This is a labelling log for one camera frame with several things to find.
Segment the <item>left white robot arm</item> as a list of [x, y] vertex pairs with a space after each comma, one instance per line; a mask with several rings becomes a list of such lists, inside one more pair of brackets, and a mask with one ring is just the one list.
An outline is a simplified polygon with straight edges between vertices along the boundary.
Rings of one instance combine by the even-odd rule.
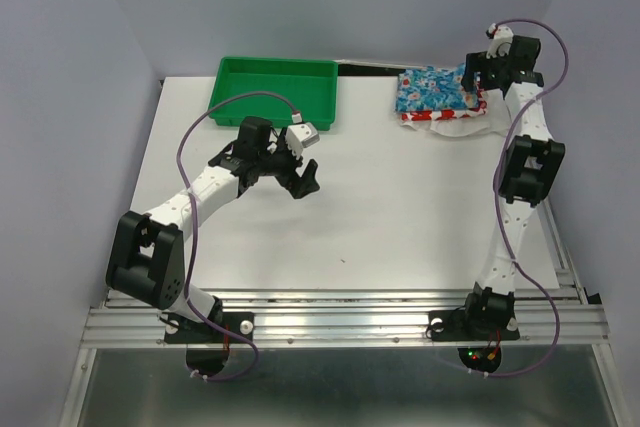
[[118, 221], [105, 281], [115, 291], [188, 320], [199, 340], [215, 339], [223, 326], [222, 302], [191, 282], [199, 229], [221, 207], [240, 198], [262, 177], [272, 177], [295, 199], [315, 193], [318, 164], [303, 152], [319, 140], [315, 127], [297, 119], [276, 132], [270, 121], [245, 118], [235, 140], [194, 179], [161, 205], [129, 211]]

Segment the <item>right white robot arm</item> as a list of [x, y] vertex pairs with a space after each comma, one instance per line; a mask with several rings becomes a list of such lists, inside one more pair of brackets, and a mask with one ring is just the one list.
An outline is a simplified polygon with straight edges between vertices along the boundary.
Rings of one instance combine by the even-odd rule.
[[546, 199], [564, 159], [565, 145], [553, 139], [543, 109], [544, 80], [535, 70], [537, 38], [494, 27], [485, 52], [469, 54], [465, 90], [498, 90], [511, 125], [494, 173], [496, 231], [488, 257], [460, 313], [463, 331], [474, 340], [496, 333], [516, 336], [516, 262], [530, 217]]

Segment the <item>blue floral skirt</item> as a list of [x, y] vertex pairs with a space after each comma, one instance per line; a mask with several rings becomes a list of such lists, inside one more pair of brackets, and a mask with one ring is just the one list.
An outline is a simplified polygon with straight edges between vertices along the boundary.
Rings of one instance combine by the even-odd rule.
[[444, 112], [483, 114], [487, 107], [480, 90], [467, 92], [461, 81], [465, 64], [456, 67], [424, 66], [398, 75], [395, 112], [398, 114]]

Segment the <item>red poppy white skirt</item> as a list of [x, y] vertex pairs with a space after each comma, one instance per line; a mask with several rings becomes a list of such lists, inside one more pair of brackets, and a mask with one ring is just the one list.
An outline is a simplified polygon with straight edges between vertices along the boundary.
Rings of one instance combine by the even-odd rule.
[[486, 111], [487, 102], [481, 94], [447, 98], [410, 94], [396, 100], [396, 113], [401, 121], [406, 122], [469, 119], [485, 115]]

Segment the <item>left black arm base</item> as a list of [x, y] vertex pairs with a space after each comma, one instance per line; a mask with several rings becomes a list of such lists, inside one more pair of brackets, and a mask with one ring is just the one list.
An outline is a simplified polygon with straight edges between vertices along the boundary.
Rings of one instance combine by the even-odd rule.
[[[212, 329], [205, 323], [194, 322], [175, 313], [162, 312], [159, 320], [164, 324], [164, 342], [168, 345], [221, 344], [228, 347], [240, 340]], [[244, 339], [253, 339], [254, 314], [249, 311], [227, 312], [222, 327]]]

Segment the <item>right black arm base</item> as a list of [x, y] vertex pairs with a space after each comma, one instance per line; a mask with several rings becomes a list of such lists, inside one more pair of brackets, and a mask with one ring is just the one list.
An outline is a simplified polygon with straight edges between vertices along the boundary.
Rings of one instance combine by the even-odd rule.
[[515, 341], [520, 332], [499, 328], [497, 324], [477, 320], [466, 314], [463, 307], [428, 312], [425, 335], [434, 342]]

